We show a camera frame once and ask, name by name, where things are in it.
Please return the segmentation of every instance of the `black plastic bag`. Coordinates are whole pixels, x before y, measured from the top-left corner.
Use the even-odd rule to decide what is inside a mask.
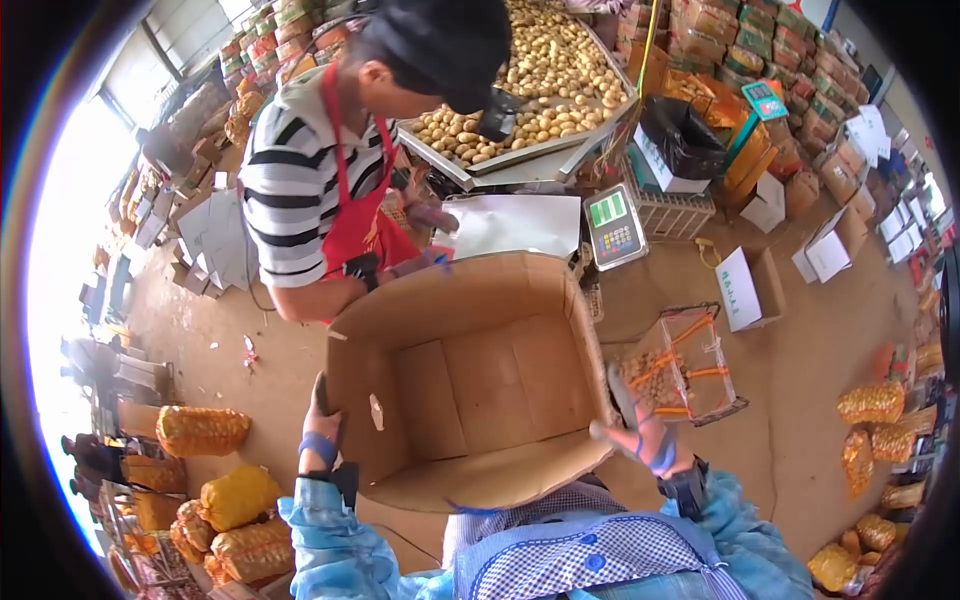
[[[720,173],[727,148],[689,102],[658,94],[647,96],[640,128],[675,177],[712,180]]]

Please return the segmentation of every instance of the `plastic crate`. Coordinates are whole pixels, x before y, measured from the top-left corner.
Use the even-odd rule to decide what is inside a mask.
[[[635,148],[631,148],[629,154],[634,153]],[[706,193],[663,194],[643,191],[637,183],[631,160],[622,157],[619,167],[624,182],[633,192],[636,216],[648,240],[692,241],[707,219],[716,214],[716,206]]]
[[[661,313],[620,361],[627,386],[664,419],[706,424],[748,404],[733,391],[710,308]]]

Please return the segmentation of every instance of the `digital scale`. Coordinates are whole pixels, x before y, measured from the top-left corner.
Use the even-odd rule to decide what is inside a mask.
[[[618,183],[584,202],[593,260],[607,271],[650,251],[627,186]]]
[[[740,88],[740,91],[743,92],[743,96],[754,108],[754,112],[761,121],[779,119],[787,115],[786,107],[780,101],[780,97],[767,83],[746,84]]]

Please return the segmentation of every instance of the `red apron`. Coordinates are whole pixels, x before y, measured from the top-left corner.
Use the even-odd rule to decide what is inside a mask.
[[[394,168],[397,151],[390,139],[387,123],[382,117],[374,116],[373,122],[383,140],[383,181],[367,196],[350,198],[347,161],[340,143],[341,119],[335,90],[336,71],[337,63],[334,62],[326,68],[321,80],[326,111],[330,116],[337,140],[337,187],[340,196],[339,209],[333,218],[333,226],[323,244],[326,256],[324,279],[343,277],[344,263],[367,252],[375,252],[380,259],[376,267],[378,273],[422,254],[406,232],[380,210],[387,188],[390,187],[390,174]]]

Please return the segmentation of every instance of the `blue sleeve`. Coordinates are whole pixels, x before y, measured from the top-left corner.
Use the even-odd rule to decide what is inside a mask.
[[[740,481],[731,473],[711,469],[705,489],[707,506],[697,524],[716,543],[728,572],[753,598],[813,598],[810,572],[787,549],[773,523],[760,520],[756,506],[743,499]],[[676,500],[660,511],[679,516]]]
[[[448,573],[400,577],[390,545],[357,522],[331,483],[301,477],[293,497],[280,498],[277,508],[293,530],[297,572],[290,594],[297,600],[440,600],[449,597],[443,593],[447,587],[452,593]]]

